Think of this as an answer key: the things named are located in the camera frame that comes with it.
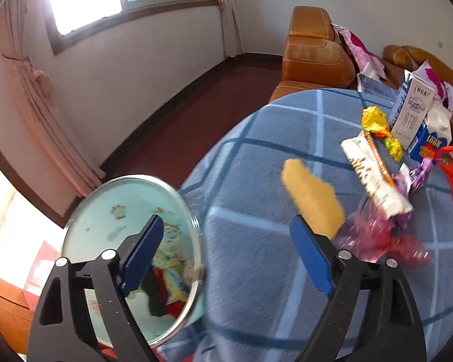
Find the blue plaid blanket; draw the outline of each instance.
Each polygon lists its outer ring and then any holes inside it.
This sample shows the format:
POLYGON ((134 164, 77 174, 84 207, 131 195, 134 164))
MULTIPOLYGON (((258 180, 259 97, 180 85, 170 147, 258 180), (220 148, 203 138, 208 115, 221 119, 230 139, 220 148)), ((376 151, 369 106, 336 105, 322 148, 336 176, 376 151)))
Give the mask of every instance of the blue plaid blanket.
MULTIPOLYGON (((193 353, 195 362, 295 360, 327 301, 290 240, 297 210, 280 171, 286 159, 301 158, 334 186, 346 213, 355 211, 365 192, 339 143, 360 132, 362 109, 372 105, 391 107, 384 98, 349 90, 287 95, 238 124, 196 166, 182 195, 204 233, 205 317, 158 349, 167 361, 193 353)), ((397 172, 399 165, 379 147, 397 172)), ((411 202, 406 232, 433 256, 433 264, 406 272, 432 359, 453 333, 453 202, 440 168, 411 202)), ((339 356, 352 350, 366 301, 361 292, 339 356)))

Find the white snack wrapper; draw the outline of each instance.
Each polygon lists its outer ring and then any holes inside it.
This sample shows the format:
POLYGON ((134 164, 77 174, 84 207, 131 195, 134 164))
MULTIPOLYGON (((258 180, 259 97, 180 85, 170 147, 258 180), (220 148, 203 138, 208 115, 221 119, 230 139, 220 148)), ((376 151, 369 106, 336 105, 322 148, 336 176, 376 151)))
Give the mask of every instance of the white snack wrapper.
POLYGON ((384 178, 364 131, 342 141, 341 148, 371 200, 383 210, 386 219, 413 211, 411 203, 384 178))

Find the silver screw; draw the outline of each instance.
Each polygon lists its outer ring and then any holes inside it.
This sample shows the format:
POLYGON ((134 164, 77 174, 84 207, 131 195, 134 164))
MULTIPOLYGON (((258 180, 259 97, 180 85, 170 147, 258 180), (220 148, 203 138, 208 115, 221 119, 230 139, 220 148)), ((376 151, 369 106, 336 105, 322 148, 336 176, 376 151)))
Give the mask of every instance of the silver screw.
POLYGON ((65 258, 65 257, 59 257, 56 260, 56 266, 58 266, 58 267, 63 267, 65 264, 67 264, 67 258, 65 258))
POLYGON ((352 258, 352 253, 349 250, 339 250, 337 255, 343 260, 350 260, 352 258))
POLYGON ((386 265, 391 268, 396 268, 397 267, 397 261, 394 259, 387 259, 386 260, 386 265))
POLYGON ((104 250, 104 251, 102 252, 101 257, 102 257, 104 260, 110 260, 110 259, 112 259, 115 255, 116 255, 116 251, 115 251, 115 250, 113 250, 113 249, 107 249, 107 250, 104 250))

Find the yellow wrapper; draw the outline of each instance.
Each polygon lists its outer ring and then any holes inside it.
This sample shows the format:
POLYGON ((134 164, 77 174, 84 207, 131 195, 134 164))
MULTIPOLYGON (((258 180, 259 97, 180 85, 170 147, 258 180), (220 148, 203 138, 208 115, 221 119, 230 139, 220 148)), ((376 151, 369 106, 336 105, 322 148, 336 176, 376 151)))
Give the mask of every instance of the yellow wrapper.
POLYGON ((403 157, 403 147, 401 142, 393 137, 385 138, 384 145, 386 146, 387 152, 391 155, 396 163, 401 162, 403 157))
POLYGON ((382 133, 391 136, 386 113, 378 106, 366 107, 362 111, 361 125, 366 132, 382 133))

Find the dark red floor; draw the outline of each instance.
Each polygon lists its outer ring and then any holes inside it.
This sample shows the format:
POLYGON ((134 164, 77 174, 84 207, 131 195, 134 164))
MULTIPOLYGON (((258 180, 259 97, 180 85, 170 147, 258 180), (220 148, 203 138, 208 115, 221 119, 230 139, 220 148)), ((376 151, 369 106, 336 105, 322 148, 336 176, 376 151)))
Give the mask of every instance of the dark red floor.
POLYGON ((155 126, 115 176, 149 174, 179 188, 218 140, 267 104, 280 69, 280 62, 234 60, 155 126))

